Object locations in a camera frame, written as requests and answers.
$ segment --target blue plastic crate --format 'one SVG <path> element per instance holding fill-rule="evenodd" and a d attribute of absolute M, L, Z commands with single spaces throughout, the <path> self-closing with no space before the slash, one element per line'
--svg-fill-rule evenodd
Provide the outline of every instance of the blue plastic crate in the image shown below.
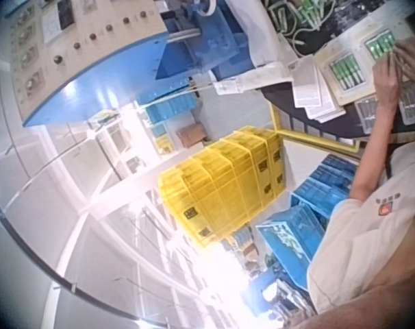
<path fill-rule="evenodd" d="M 316 180 L 306 180 L 293 194 L 325 218 L 331 218 L 334 207 L 348 197 L 335 188 Z"/>
<path fill-rule="evenodd" d="M 310 207 L 278 212 L 256 227 L 293 282 L 307 291 L 307 268 L 325 233 Z"/>
<path fill-rule="evenodd" d="M 293 195 L 321 216 L 325 228 L 323 219 L 329 220 L 335 206 L 349 196 L 356 170 L 349 161 L 329 155 Z"/>
<path fill-rule="evenodd" d="M 318 166 L 311 174 L 310 179 L 330 186 L 346 195 L 349 194 L 353 181 L 353 178 L 346 177 L 339 170 L 322 165 Z"/>
<path fill-rule="evenodd" d="M 197 100 L 192 94 L 184 94 L 175 98 L 157 103 L 146 108 L 152 124 L 172 119 L 179 114 L 190 112 L 197 106 Z"/>
<path fill-rule="evenodd" d="M 290 207 L 294 207 L 297 206 L 299 204 L 305 204 L 303 203 L 300 199 L 298 199 L 297 197 L 295 197 L 294 195 L 291 196 L 291 201 L 290 201 Z M 326 218 L 324 216 L 322 216 L 321 214 L 319 214 L 318 212 L 316 212 L 313 208 L 310 208 L 311 211 L 314 213 L 314 216 L 316 216 L 318 222 L 320 223 L 320 225 L 322 226 L 323 230 L 326 231 L 326 228 L 329 224 L 329 218 Z"/>
<path fill-rule="evenodd" d="M 163 123 L 156 125 L 151 128 L 151 132 L 153 133 L 154 137 L 159 138 L 166 134 L 166 128 Z"/>
<path fill-rule="evenodd" d="M 329 154 L 322 161 L 322 165 L 339 170 L 341 175 L 343 175 L 346 178 L 350 178 L 351 180 L 353 180 L 353 177 L 355 176 L 355 172 L 357 171 L 356 165 L 349 162 L 348 160 L 341 159 L 332 154 Z"/>

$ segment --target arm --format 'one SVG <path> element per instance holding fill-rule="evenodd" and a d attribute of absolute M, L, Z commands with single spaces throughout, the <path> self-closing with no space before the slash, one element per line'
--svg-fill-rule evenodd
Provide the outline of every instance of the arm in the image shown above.
<path fill-rule="evenodd" d="M 393 128 L 400 95 L 401 70 L 394 55 L 383 57 L 373 68 L 378 98 L 375 126 L 353 179 L 351 199 L 364 202 L 376 189 L 384 169 L 387 146 Z"/>

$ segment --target metal pipe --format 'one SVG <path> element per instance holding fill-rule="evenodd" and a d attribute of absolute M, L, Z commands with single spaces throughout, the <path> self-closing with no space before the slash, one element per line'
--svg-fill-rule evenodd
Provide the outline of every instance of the metal pipe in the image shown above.
<path fill-rule="evenodd" d="M 179 42 L 179 41 L 183 41 L 189 38 L 194 38 L 195 36 L 200 36 L 200 35 L 201 35 L 200 29 L 197 29 L 197 28 L 185 29 L 183 31 L 171 33 L 166 43 Z"/>

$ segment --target paper document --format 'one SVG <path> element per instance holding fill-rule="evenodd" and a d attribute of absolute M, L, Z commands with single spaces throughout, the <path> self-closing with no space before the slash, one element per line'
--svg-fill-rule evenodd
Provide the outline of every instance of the paper document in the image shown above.
<path fill-rule="evenodd" d="M 339 110 L 339 111 L 337 111 L 335 113 L 331 113 L 331 114 L 328 114 L 328 115 L 319 117 L 316 120 L 318 122 L 320 122 L 320 123 L 325 123 L 325 122 L 328 122 L 329 120 L 332 120 L 332 119 L 341 117 L 342 115 L 345 115 L 345 114 L 346 114 L 346 111 L 345 110 Z"/>
<path fill-rule="evenodd" d="M 308 55 L 288 65 L 292 75 L 292 94 L 294 106 L 306 108 L 322 106 L 317 68 L 314 56 Z"/>
<path fill-rule="evenodd" d="M 332 118 L 330 114 L 335 114 L 335 113 L 338 113 L 338 117 L 339 117 L 343 109 L 339 108 L 335 104 L 331 91 L 329 90 L 328 85 L 326 84 L 326 81 L 323 78 L 323 75 L 319 70 L 317 70 L 317 76 L 318 76 L 318 85 L 320 87 L 320 97 L 322 99 L 322 106 L 311 107 L 311 108 L 306 107 L 305 111 L 306 111 L 308 118 L 315 119 L 317 121 L 320 121 L 320 119 L 323 120 L 323 118 L 325 118 L 326 120 L 327 118 Z"/>

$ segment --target finger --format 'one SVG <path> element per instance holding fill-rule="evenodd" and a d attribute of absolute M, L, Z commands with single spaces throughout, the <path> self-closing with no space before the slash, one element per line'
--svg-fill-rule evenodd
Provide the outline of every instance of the finger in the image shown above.
<path fill-rule="evenodd" d="M 390 75 L 390 72 L 389 72 L 389 66 L 390 66 L 390 59 L 389 59 L 389 55 L 388 54 L 386 54 L 386 55 L 384 55 L 384 57 L 383 57 L 383 66 L 382 66 L 382 72 L 381 72 L 381 74 L 382 74 L 382 77 L 384 77 L 384 78 L 388 78 L 389 77 L 389 75 Z"/>
<path fill-rule="evenodd" d="M 409 79 L 415 81 L 415 74 L 414 74 L 413 70 L 408 65 L 402 66 L 402 72 L 406 77 L 408 77 Z"/>
<path fill-rule="evenodd" d="M 397 70 L 397 77 L 398 77 L 398 81 L 399 82 L 402 82 L 402 68 L 403 68 L 403 65 L 399 65 L 398 64 L 398 62 L 397 62 L 397 57 L 395 56 L 394 57 L 394 61 L 395 61 L 395 63 L 396 63 L 396 70 Z"/>
<path fill-rule="evenodd" d="M 393 54 L 394 54 L 394 61 L 396 62 L 396 64 L 399 65 L 400 67 L 404 66 L 403 59 L 397 53 L 394 52 Z"/>
<path fill-rule="evenodd" d="M 402 60 L 405 63 L 408 63 L 411 67 L 415 67 L 415 58 L 413 56 L 411 56 L 405 49 L 399 48 L 399 47 L 395 47 L 393 49 L 393 51 L 395 53 L 398 54 L 399 57 L 402 58 Z"/>
<path fill-rule="evenodd" d="M 398 78 L 397 76 L 397 65 L 394 61 L 394 54 L 388 56 L 388 75 L 390 78 Z"/>
<path fill-rule="evenodd" d="M 415 38 L 408 38 L 404 41 L 398 41 L 396 42 L 395 47 L 404 50 L 412 57 L 415 56 Z"/>

